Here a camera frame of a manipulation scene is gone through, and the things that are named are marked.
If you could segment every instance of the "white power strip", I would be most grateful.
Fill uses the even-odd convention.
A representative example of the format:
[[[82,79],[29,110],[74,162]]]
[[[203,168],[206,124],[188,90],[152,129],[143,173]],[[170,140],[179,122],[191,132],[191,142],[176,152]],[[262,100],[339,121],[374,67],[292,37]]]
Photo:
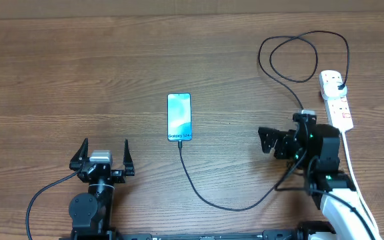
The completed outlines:
[[[319,82],[321,84],[321,94],[324,96],[324,93],[327,92],[327,86],[336,87],[338,84],[338,81],[341,81],[341,74],[339,72],[336,72],[333,70],[322,71],[321,74],[319,75]],[[343,145],[345,147],[347,166],[349,169],[349,173],[351,174],[352,182],[357,188],[359,200],[362,206],[364,207],[364,210],[367,212],[376,232],[379,233],[379,228],[374,219],[374,216],[373,214],[371,214],[370,209],[368,208],[366,202],[364,201],[361,191],[359,190],[359,186],[355,178],[355,174],[353,174],[352,162],[351,162],[351,157],[349,156],[349,148],[347,146],[346,134],[345,134],[346,131],[353,128],[353,122],[352,122],[351,110],[349,109],[349,105],[347,104],[346,96],[338,97],[338,98],[330,97],[328,100],[326,100],[326,97],[324,97],[324,103],[325,103],[325,110],[327,112],[329,124],[338,128],[341,132],[341,135],[343,138]]]

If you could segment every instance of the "wood grain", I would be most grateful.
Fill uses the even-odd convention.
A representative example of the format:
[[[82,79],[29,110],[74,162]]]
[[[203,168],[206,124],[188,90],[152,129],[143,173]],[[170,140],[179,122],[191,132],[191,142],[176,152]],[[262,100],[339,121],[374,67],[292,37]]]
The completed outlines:
[[[338,32],[350,44],[355,128],[347,137],[384,238],[382,12],[0,21],[0,239],[26,238],[27,204],[42,186],[70,174],[69,160],[85,137],[90,151],[112,150],[116,167],[123,140],[130,141],[137,172],[117,186],[113,210],[113,225],[123,233],[256,232],[323,219],[304,193],[273,193],[241,213],[205,205],[166,136],[167,94],[190,92],[194,137],[183,157],[198,191],[227,207],[256,202],[285,169],[284,161],[261,152],[257,129],[289,129],[297,110],[291,94],[258,69],[258,47],[269,36],[315,29]],[[319,52],[317,72],[344,73],[341,39],[307,38]],[[278,43],[264,47],[266,67]],[[314,60],[300,42],[274,55],[275,66],[296,79],[310,74]],[[326,123],[317,76],[289,85]],[[86,190],[72,179],[44,192],[31,213],[34,239],[69,234],[68,204]]]

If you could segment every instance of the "white power cord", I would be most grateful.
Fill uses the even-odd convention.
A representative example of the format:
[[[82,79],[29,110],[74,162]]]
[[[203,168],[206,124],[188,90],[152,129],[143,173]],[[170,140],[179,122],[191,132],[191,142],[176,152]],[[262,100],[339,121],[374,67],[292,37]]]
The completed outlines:
[[[366,202],[364,200],[364,197],[362,196],[361,191],[359,190],[358,182],[357,182],[357,180],[355,178],[355,174],[353,174],[351,157],[349,156],[349,148],[347,147],[346,133],[344,131],[342,131],[341,132],[341,136],[342,136],[342,139],[343,139],[343,146],[345,146],[347,168],[349,169],[349,174],[351,175],[352,182],[355,185],[355,187],[357,188],[359,200],[360,200],[362,206],[364,207],[364,210],[365,210],[366,214],[370,218],[371,223],[374,226],[374,229],[376,230],[377,233],[379,233],[379,227],[377,226],[376,220],[374,219],[374,216],[371,213],[370,208],[368,208],[368,206],[367,206],[367,204],[366,204]]]

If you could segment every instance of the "phone screen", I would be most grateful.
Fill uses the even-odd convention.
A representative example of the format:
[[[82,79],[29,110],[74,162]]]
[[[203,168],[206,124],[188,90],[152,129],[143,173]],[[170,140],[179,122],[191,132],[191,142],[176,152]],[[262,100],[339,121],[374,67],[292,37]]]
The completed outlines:
[[[191,95],[189,93],[168,94],[168,140],[192,140]]]

